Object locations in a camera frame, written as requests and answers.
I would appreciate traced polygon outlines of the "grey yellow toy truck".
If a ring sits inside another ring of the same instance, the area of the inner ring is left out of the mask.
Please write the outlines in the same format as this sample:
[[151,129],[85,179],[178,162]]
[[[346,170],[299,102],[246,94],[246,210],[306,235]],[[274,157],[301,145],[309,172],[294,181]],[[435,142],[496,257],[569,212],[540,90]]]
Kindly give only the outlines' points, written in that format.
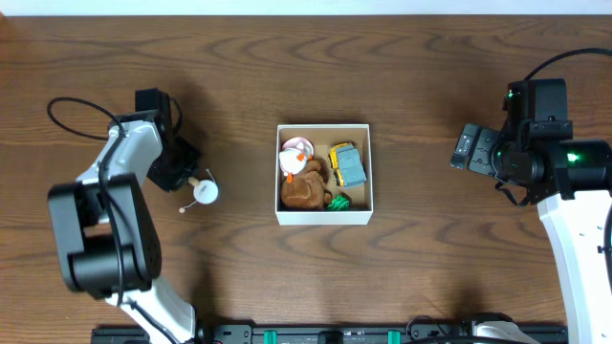
[[359,149],[352,142],[333,146],[328,158],[337,186],[349,188],[366,182]]

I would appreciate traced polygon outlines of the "pink white duck toy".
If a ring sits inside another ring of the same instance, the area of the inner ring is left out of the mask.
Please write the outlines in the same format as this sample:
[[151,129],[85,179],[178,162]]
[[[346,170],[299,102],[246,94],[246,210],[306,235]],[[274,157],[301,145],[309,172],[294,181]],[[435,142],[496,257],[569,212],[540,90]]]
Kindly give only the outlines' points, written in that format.
[[287,140],[278,153],[278,165],[288,183],[314,158],[315,147],[303,137]]

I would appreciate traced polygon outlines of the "green round toy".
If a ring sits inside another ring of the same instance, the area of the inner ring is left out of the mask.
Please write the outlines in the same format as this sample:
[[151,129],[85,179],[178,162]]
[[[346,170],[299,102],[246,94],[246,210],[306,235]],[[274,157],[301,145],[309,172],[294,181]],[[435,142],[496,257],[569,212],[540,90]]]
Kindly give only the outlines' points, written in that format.
[[351,201],[343,196],[337,195],[336,198],[332,199],[331,202],[327,205],[327,211],[347,211],[350,209]]

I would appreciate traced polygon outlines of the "brown plush bear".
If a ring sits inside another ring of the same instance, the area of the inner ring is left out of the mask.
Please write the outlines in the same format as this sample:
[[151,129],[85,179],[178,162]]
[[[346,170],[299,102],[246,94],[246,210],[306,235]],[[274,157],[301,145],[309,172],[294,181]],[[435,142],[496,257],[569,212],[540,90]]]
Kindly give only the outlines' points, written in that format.
[[308,161],[302,171],[288,176],[281,185],[280,199],[286,207],[297,210],[323,210],[329,205],[332,194],[321,175],[321,163]]

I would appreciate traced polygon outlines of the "white cardboard box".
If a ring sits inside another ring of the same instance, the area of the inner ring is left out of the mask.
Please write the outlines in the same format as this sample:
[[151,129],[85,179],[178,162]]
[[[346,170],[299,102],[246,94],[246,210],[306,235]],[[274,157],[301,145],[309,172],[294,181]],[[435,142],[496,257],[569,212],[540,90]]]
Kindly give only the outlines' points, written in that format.
[[[357,226],[367,225],[374,212],[373,173],[370,127],[368,124],[279,124],[276,131],[276,153],[294,137],[302,137],[314,145],[316,159],[322,159],[322,170],[329,178],[326,189],[334,196],[342,194],[351,201],[348,210],[292,210],[281,202],[284,180],[279,158],[275,159],[275,215],[281,226]],[[344,188],[336,186],[327,155],[338,143],[352,142],[360,152],[366,175],[362,185]]]

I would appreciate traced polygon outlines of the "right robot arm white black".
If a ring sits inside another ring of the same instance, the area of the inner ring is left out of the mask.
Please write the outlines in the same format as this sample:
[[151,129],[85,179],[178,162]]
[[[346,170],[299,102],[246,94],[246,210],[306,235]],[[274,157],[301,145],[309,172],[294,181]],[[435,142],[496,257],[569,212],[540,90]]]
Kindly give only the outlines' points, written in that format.
[[512,204],[536,206],[555,257],[570,342],[610,342],[610,146],[574,140],[568,120],[524,120],[501,131],[468,123],[450,163],[496,179]]

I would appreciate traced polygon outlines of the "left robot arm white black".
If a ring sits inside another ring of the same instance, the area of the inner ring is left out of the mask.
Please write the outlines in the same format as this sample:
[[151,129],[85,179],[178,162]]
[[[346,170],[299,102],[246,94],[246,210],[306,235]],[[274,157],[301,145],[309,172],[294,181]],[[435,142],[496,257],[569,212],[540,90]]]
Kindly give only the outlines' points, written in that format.
[[198,154],[176,139],[177,125],[161,109],[112,117],[96,161],[47,199],[66,286],[124,311],[149,343],[207,340],[195,308],[162,276],[161,242],[142,194],[146,179],[175,191],[190,177]]

